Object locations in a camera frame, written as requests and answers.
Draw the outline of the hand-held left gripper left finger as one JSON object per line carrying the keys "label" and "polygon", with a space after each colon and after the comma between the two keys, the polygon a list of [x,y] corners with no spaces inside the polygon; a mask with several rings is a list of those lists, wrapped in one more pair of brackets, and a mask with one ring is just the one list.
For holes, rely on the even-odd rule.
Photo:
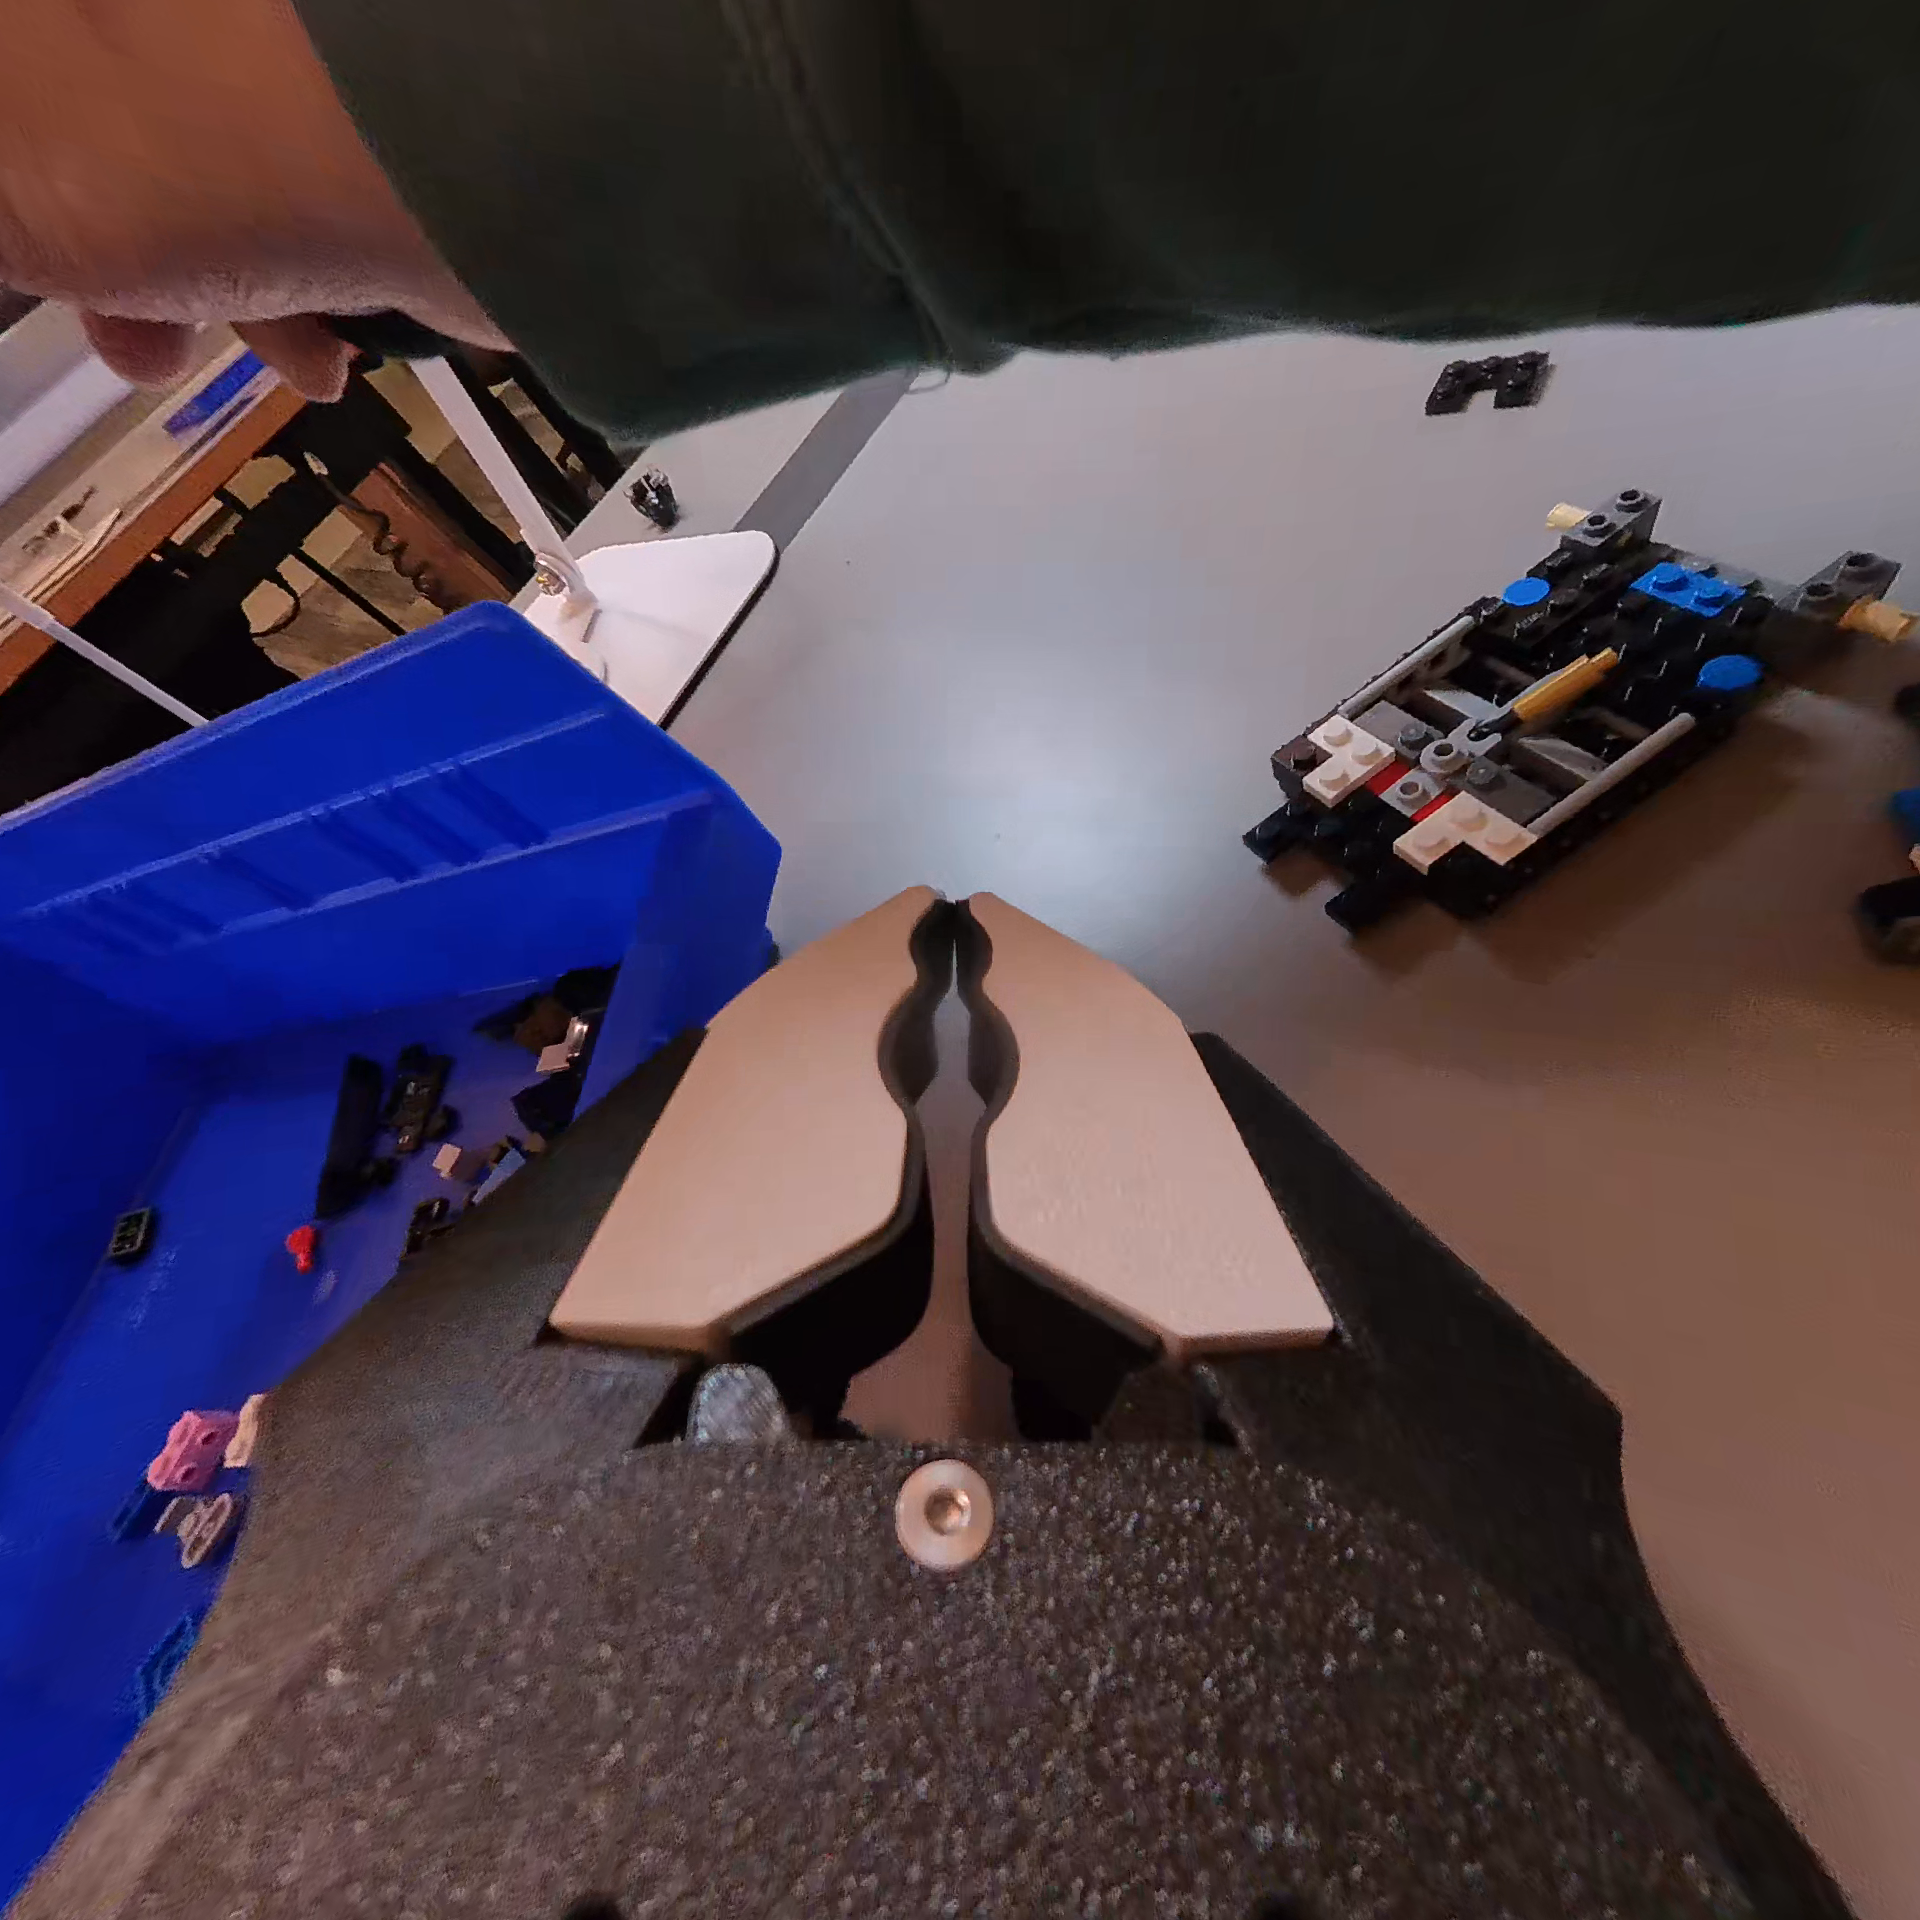
{"label": "hand-held left gripper left finger", "polygon": [[910,1221],[948,918],[940,890],[904,887],[710,1021],[553,1307],[555,1337],[719,1357]]}

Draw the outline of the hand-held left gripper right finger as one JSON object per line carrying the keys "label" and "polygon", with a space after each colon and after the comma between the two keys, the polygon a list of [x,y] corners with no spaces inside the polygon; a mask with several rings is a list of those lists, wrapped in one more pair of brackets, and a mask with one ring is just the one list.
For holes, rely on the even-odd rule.
{"label": "hand-held left gripper right finger", "polygon": [[1316,1349],[1336,1317],[1182,1019],[1134,973],[965,900],[974,1322],[1011,1367]]}

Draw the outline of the lego pieces pile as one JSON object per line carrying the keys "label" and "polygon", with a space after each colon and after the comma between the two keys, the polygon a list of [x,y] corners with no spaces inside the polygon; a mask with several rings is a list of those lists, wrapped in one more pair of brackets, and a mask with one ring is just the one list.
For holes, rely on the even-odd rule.
{"label": "lego pieces pile", "polygon": [[583,1099],[619,963],[373,1041],[300,1041],[292,1097],[227,1097],[168,1147],[105,1244],[116,1338],[168,1413],[108,1517],[130,1543],[196,1529],[246,1477],[265,1393]]}

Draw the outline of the blue plastic bin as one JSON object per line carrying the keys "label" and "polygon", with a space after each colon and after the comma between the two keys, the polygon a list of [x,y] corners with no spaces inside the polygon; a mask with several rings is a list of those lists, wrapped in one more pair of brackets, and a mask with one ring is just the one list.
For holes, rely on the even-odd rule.
{"label": "blue plastic bin", "polygon": [[373,1298],[431,1149],[324,1221],[354,1061],[450,1061],[455,1142],[528,1138],[477,1024],[611,969],[583,1106],[771,956],[781,846],[514,612],[467,612],[5,820],[5,1898],[200,1623],[116,1517],[184,1410]]}

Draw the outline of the lego car model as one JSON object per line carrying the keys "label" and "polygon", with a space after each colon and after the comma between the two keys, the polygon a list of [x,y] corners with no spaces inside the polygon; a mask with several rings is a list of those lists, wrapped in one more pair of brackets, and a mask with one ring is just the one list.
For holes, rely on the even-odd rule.
{"label": "lego car model", "polygon": [[1562,504],[1502,591],[1274,748],[1279,804],[1240,846],[1310,854],[1345,934],[1427,900],[1480,920],[1716,755],[1855,641],[1905,644],[1900,563],[1843,549],[1777,582],[1670,542],[1662,495]]}

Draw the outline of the black blue lego subassembly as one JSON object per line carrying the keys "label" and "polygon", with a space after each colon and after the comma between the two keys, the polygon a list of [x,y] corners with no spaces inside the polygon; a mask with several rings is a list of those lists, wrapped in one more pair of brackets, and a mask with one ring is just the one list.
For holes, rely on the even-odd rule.
{"label": "black blue lego subassembly", "polygon": [[1855,924],[1878,961],[1918,967],[1918,783],[1894,791],[1888,814],[1905,837],[1907,872],[1866,887],[1855,898]]}

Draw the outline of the small black lego bracket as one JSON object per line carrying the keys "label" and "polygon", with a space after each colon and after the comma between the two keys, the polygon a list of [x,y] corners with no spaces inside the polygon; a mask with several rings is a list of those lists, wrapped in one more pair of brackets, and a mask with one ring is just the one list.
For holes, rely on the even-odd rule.
{"label": "small black lego bracket", "polygon": [[1535,408],[1547,391],[1552,373],[1554,364],[1547,350],[1449,360],[1427,391],[1424,415],[1458,418],[1483,394],[1488,394],[1500,411]]}

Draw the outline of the lego instruction booklet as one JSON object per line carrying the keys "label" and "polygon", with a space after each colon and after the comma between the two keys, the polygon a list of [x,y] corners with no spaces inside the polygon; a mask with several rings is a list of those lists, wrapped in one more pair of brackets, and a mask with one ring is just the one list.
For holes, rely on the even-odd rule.
{"label": "lego instruction booklet", "polygon": [[233,331],[208,328],[179,382],[141,390],[87,350],[73,315],[38,304],[20,317],[5,331],[5,539],[69,501],[87,468],[116,463],[127,439],[146,439],[152,418],[178,411],[243,352]]}

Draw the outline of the white book stand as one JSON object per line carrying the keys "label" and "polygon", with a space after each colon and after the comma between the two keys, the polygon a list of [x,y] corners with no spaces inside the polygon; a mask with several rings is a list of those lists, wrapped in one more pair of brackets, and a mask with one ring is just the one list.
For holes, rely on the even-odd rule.
{"label": "white book stand", "polygon": [[536,563],[526,620],[646,723],[666,729],[777,569],[763,531],[670,537],[576,554],[447,360],[419,360],[457,441],[515,517]]}

